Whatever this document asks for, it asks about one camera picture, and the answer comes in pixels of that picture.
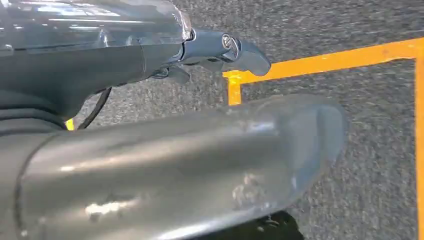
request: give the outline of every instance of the yellow line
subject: yellow line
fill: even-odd
[[[225,78],[239,79],[238,83],[240,84],[249,84],[381,64],[396,59],[414,59],[417,57],[417,46],[423,42],[424,37],[277,62],[272,64],[271,70],[265,76],[255,76],[249,71],[228,71],[224,72],[223,76]]]
[[[424,240],[424,44],[415,62],[415,164],[418,239]]]
[[[272,64],[265,76],[228,71],[228,104],[242,103],[241,85],[381,64],[396,59],[415,61],[415,164],[418,239],[424,240],[424,37]]]
[[[67,129],[69,130],[69,131],[73,131],[74,129],[75,129],[75,127],[74,127],[74,120],[71,118],[71,119],[69,119],[69,120],[67,120],[66,122],[65,122],[65,125],[66,125],[66,127],[67,127]]]

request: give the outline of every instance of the yellow tape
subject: yellow tape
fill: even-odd
[[[66,125],[66,127],[67,127],[67,129],[69,130],[69,131],[73,131],[73,130],[75,130],[75,127],[74,127],[74,120],[71,118],[71,119],[69,119],[68,121],[66,121],[65,122],[65,125]]]

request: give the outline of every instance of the chrome surface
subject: chrome surface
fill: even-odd
[[[282,210],[336,161],[334,101],[288,95],[64,132],[19,180],[30,240],[182,240]]]

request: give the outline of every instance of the gray carpet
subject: gray carpet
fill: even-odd
[[[422,0],[174,0],[195,26],[257,43],[274,62],[424,36]],[[155,119],[227,104],[218,73],[190,68],[181,85],[147,80],[113,90],[91,126]],[[288,210],[310,240],[417,239],[414,62],[245,85],[244,101],[312,93],[338,99],[350,121],[338,164]],[[91,99],[76,118],[94,106]]]

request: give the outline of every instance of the cable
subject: cable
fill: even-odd
[[[90,113],[90,115],[88,115],[88,117],[86,119],[84,119],[84,121],[81,123],[81,125],[78,126],[79,130],[80,129],[86,129],[93,122],[93,120],[97,117],[97,115],[102,110],[103,106],[105,106],[106,101],[108,100],[109,95],[111,94],[111,90],[112,90],[112,88],[109,87],[108,89],[104,90],[101,93],[100,98],[98,99],[97,103],[95,104],[93,111]]]

